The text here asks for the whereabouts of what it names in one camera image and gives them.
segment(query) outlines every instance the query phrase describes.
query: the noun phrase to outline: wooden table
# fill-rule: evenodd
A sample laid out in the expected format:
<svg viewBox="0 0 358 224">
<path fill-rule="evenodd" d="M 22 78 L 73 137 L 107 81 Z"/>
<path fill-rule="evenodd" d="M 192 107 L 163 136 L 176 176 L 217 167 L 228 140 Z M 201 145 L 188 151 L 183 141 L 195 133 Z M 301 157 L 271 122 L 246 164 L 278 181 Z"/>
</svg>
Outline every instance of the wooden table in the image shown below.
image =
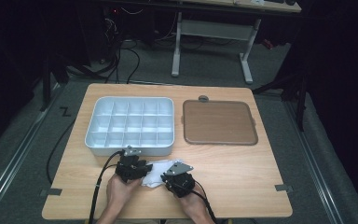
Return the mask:
<svg viewBox="0 0 358 224">
<path fill-rule="evenodd" d="M 190 145 L 181 121 L 183 102 L 207 95 L 210 100 L 243 101 L 255 119 L 255 146 Z M 107 157 L 96 157 L 85 145 L 85 135 L 96 101 L 103 96 L 164 96 L 174 103 L 175 141 L 167 157 L 141 157 L 147 161 L 183 159 L 190 173 L 205 188 L 216 217 L 289 217 L 292 207 L 285 191 L 275 185 L 282 178 L 251 90 L 245 88 L 91 84 L 68 140 L 42 215 L 46 219 L 87 219 L 98 175 Z M 95 217 L 106 205 L 105 187 L 115 169 L 108 169 L 98 197 Z M 171 192 L 162 185 L 140 187 L 122 211 L 121 218 L 186 217 Z"/>
</svg>

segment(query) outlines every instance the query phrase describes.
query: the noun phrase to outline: floor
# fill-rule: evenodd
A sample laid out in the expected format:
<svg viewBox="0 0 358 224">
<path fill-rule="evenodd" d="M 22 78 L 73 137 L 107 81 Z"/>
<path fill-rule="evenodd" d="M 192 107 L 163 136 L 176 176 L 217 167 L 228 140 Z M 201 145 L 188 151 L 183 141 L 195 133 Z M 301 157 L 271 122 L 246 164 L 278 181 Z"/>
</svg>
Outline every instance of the floor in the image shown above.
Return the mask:
<svg viewBox="0 0 358 224">
<path fill-rule="evenodd" d="M 182 46 L 179 77 L 171 77 L 172 41 L 153 47 L 127 41 L 121 50 L 118 73 L 109 83 L 244 87 L 255 89 L 273 80 L 290 45 L 266 49 L 254 45 L 249 64 L 254 83 L 244 82 L 238 53 L 241 42 L 189 41 Z M 91 69 L 103 66 L 94 64 Z M 66 85 L 55 85 L 53 103 L 41 112 L 42 85 L 35 98 L 13 118 L 0 139 L 0 223 L 84 223 L 84 220 L 45 220 L 41 217 L 71 123 L 90 83 L 89 77 L 70 76 Z M 285 218 L 239 218 L 234 223 L 358 223 L 358 196 L 340 164 L 324 127 L 307 97 L 305 132 L 294 123 L 296 101 L 283 102 L 280 90 L 255 96 L 294 213 Z"/>
</svg>

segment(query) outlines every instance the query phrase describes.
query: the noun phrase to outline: white cloth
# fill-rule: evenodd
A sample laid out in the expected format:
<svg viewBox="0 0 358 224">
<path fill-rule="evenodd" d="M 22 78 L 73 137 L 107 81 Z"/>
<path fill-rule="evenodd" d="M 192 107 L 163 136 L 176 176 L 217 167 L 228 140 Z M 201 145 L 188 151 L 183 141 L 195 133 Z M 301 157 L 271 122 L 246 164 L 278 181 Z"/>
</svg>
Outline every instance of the white cloth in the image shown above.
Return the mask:
<svg viewBox="0 0 358 224">
<path fill-rule="evenodd" d="M 176 160 L 162 160 L 162 161 L 149 161 L 147 164 L 153 164 L 152 171 L 150 171 L 142 180 L 142 186 L 148 186 L 149 188 L 155 188 L 161 184 L 162 182 L 161 176 L 164 172 L 166 172 L 174 163 L 177 161 L 183 162 L 181 159 Z"/>
</svg>

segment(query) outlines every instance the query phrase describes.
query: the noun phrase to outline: desk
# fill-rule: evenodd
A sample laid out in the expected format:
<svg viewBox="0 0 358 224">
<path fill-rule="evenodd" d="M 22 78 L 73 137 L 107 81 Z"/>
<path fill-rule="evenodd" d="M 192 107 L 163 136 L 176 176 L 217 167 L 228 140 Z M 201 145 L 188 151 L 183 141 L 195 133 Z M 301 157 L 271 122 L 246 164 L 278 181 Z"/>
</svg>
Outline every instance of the desk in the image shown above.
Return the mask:
<svg viewBox="0 0 358 224">
<path fill-rule="evenodd" d="M 255 119 L 258 143 L 254 146 L 190 145 L 184 139 L 183 102 L 207 95 L 210 100 L 243 101 Z M 91 84 L 62 155 L 52 187 L 60 196 L 49 195 L 42 215 L 46 219 L 87 219 L 92 194 L 106 157 L 96 157 L 85 145 L 85 135 L 96 101 L 103 96 L 165 96 L 173 100 L 175 141 L 167 157 L 142 157 L 147 161 L 183 159 L 192 165 L 190 173 L 205 188 L 216 217 L 289 217 L 292 207 L 285 191 L 275 185 L 282 178 L 269 144 L 255 98 L 249 89 Z M 106 205 L 105 187 L 115 169 L 106 170 L 100 188 L 95 217 Z M 121 218 L 186 217 L 172 193 L 165 187 L 140 187 L 122 211 Z"/>
<path fill-rule="evenodd" d="M 245 7 L 258 10 L 273 10 L 280 12 L 295 12 L 301 11 L 301 7 L 295 3 L 293 6 L 287 4 L 279 4 L 272 2 L 265 2 L 265 5 L 258 5 L 252 3 L 251 0 L 184 0 L 190 3 L 211 4 L 225 7 Z M 243 76 L 245 82 L 253 83 L 251 71 L 249 69 L 248 57 L 255 42 L 255 36 L 260 26 L 261 19 L 256 19 L 254 25 L 236 25 L 209 21 L 193 21 L 182 20 L 182 13 L 178 13 L 178 20 L 176 25 L 176 43 L 173 53 L 172 61 L 172 76 L 179 76 L 180 67 L 180 40 L 181 35 L 200 35 L 214 38 L 225 38 L 246 41 L 247 45 L 243 53 L 240 54 L 240 61 L 242 66 Z"/>
</svg>

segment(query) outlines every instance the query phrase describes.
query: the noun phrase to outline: forearm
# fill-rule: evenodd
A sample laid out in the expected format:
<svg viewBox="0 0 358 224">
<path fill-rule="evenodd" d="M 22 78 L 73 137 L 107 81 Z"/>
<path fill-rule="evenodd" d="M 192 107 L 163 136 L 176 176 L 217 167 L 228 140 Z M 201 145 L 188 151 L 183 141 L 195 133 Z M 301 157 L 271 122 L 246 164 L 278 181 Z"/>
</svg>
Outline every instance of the forearm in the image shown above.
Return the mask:
<svg viewBox="0 0 358 224">
<path fill-rule="evenodd" d="M 214 224 L 211 216 L 209 216 L 206 212 L 201 214 L 195 214 L 193 216 L 190 216 L 190 218 L 195 224 Z"/>
<path fill-rule="evenodd" d="M 115 223 L 122 206 L 108 205 L 103 210 L 101 217 L 98 219 L 97 224 L 113 224 Z"/>
</svg>

